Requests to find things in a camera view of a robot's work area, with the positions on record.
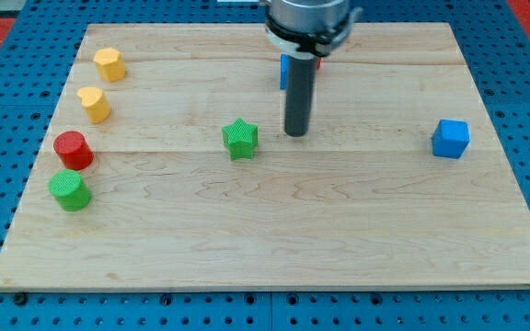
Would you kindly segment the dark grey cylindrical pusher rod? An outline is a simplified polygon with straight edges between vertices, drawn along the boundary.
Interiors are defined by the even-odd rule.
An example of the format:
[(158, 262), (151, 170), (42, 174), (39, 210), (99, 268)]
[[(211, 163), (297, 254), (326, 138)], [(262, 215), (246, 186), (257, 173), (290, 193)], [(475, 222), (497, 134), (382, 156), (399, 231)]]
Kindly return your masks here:
[(284, 109), (284, 131), (289, 136), (302, 137), (308, 132), (316, 70), (317, 58), (289, 57)]

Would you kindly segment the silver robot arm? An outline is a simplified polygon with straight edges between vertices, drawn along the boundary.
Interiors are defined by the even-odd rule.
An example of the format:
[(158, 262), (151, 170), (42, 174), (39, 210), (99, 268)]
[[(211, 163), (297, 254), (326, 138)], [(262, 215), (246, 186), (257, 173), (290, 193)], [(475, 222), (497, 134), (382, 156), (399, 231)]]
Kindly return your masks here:
[(350, 36), (363, 10), (350, 0), (267, 0), (265, 29), (270, 42), (288, 55), (284, 131), (307, 134), (315, 92), (317, 61)]

